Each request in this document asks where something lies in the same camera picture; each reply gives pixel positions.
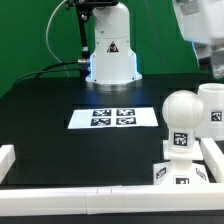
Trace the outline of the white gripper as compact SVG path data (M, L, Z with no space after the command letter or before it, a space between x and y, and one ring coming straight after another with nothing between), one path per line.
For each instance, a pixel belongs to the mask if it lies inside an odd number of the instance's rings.
M172 0L184 40L193 42L198 67L224 78L224 0Z

